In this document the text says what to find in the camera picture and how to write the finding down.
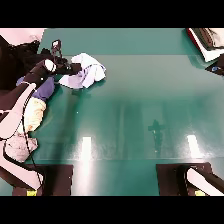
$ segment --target glossy table top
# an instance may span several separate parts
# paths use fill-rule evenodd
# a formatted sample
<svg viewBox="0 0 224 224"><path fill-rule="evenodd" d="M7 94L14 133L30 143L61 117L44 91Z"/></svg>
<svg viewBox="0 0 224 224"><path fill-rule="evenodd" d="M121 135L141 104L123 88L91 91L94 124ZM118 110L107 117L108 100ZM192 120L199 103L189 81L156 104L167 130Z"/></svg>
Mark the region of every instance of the glossy table top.
<svg viewBox="0 0 224 224"><path fill-rule="evenodd" d="M40 50L55 39L107 68L89 89L57 85L32 133L36 163L74 165L72 195L159 195L157 163L211 162L224 178L224 81L185 30L49 29Z"/></svg>

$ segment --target table surface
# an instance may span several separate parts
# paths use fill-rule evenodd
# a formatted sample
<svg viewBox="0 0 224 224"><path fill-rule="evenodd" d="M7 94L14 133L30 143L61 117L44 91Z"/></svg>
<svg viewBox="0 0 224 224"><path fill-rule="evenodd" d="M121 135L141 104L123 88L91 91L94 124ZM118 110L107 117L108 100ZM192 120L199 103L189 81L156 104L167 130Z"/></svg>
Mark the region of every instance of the table surface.
<svg viewBox="0 0 224 224"><path fill-rule="evenodd" d="M107 68L89 89L57 85L31 134L36 163L74 165L72 195L159 195L158 163L210 162L224 178L224 82L183 28L47 29L39 50L56 39Z"/></svg>

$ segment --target stack of folded cloth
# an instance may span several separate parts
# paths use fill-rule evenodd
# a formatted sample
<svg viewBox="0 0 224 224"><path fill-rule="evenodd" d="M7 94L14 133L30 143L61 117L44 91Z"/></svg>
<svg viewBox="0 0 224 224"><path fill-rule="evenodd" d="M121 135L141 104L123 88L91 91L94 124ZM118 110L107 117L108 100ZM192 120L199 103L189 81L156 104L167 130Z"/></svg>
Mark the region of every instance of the stack of folded cloth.
<svg viewBox="0 0 224 224"><path fill-rule="evenodd" d="M201 51L205 62L224 53L224 28L187 28L187 34Z"/></svg>

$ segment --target yellow label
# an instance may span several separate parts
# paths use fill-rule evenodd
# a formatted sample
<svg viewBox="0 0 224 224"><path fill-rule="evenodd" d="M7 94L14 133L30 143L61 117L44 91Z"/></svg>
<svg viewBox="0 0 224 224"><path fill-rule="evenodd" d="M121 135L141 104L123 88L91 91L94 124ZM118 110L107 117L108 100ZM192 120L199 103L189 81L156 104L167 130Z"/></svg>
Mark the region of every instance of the yellow label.
<svg viewBox="0 0 224 224"><path fill-rule="evenodd" d="M205 196L205 193L203 191L198 190L198 191L195 191L195 195L196 196Z"/></svg>
<svg viewBox="0 0 224 224"><path fill-rule="evenodd" d="M27 191L27 196L37 196L37 191Z"/></svg>

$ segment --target blue cloth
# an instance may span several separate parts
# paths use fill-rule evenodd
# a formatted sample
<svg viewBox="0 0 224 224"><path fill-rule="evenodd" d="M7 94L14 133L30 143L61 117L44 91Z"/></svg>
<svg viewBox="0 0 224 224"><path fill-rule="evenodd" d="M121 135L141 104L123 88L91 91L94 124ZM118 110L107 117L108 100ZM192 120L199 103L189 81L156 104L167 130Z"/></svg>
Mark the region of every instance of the blue cloth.
<svg viewBox="0 0 224 224"><path fill-rule="evenodd" d="M18 79L16 86L18 86L24 77ZM38 89L37 92L34 92L32 97L38 98L46 102L46 100L53 94L54 92L54 78L49 77Z"/></svg>

